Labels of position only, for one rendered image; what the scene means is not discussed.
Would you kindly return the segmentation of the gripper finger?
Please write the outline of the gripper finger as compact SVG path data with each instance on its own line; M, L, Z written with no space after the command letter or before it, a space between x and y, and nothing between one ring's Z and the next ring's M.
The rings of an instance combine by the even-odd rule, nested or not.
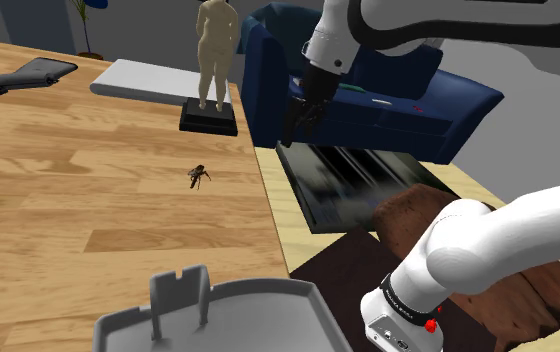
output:
M299 124L303 112L304 100L299 97L291 97L288 100L286 113L283 119L283 130L280 143L284 147L290 147L293 142L293 135Z
M325 115L326 101L323 102L305 102L303 105L303 126L304 133L311 135L314 127L320 122Z

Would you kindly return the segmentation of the blue sofa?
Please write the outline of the blue sofa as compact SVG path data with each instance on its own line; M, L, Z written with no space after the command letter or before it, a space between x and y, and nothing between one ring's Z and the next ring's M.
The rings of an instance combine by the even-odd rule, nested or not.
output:
M281 140L297 79L301 49L321 14L272 2L242 22L238 53L245 57L241 101L253 143ZM341 87L311 134L293 139L317 146L397 151L419 161L448 164L483 118L504 98L493 88L440 69L440 49L422 45L399 57L361 48Z

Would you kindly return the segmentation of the black flat screen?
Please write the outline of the black flat screen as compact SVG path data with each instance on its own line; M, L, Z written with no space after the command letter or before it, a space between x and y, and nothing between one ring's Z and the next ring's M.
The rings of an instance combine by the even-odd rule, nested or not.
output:
M372 231L379 203L414 184L451 191L407 153L297 142L276 152L313 234Z

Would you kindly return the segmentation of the small dark insect toy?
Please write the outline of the small dark insect toy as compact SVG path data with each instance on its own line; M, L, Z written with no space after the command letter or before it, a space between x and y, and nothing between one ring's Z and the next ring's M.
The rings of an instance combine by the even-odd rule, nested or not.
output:
M190 188L193 189L194 187L197 187L197 189L200 189L200 185L201 185L201 178L203 176L206 176L209 180L212 180L211 176L209 175L209 173L206 171L205 166L202 164L197 165L195 168L191 169L187 175L190 177Z

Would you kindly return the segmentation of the beige figure on black base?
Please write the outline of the beige figure on black base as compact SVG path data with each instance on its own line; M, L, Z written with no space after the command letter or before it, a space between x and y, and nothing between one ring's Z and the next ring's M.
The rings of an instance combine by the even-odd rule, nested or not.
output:
M227 0L205 0L200 5L196 23L198 96L188 98L182 106L181 131L238 135L232 104L226 100L237 25L238 14Z

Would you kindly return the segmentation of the white flat slab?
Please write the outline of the white flat slab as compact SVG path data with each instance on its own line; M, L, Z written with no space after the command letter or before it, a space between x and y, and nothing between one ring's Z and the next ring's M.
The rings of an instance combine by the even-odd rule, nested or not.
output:
M199 97L200 73L117 59L89 86L92 93L168 105Z

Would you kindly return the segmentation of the grey plastic tray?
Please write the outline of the grey plastic tray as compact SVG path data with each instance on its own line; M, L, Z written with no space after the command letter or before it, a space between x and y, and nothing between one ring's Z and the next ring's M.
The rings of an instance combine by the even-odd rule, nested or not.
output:
M153 275L149 291L149 305L96 321L92 352L353 352L310 282L213 285L195 265Z

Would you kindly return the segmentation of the potted plant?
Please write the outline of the potted plant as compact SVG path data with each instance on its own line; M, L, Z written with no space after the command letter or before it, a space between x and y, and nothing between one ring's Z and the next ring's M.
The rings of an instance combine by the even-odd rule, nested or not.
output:
M78 53L78 56L91 58L96 60L103 60L104 57L98 53L95 53L91 49L88 30L87 30L87 21L88 21L88 9L106 9L108 7L108 0L68 0L73 8L78 13L82 25L83 25L83 35L84 41L86 44L86 51Z

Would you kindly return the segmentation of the dark grey flat handset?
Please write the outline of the dark grey flat handset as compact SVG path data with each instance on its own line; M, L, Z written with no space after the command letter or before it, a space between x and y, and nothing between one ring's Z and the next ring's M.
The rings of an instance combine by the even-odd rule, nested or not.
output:
M49 87L77 68L74 63L37 57L15 72L0 74L0 90Z

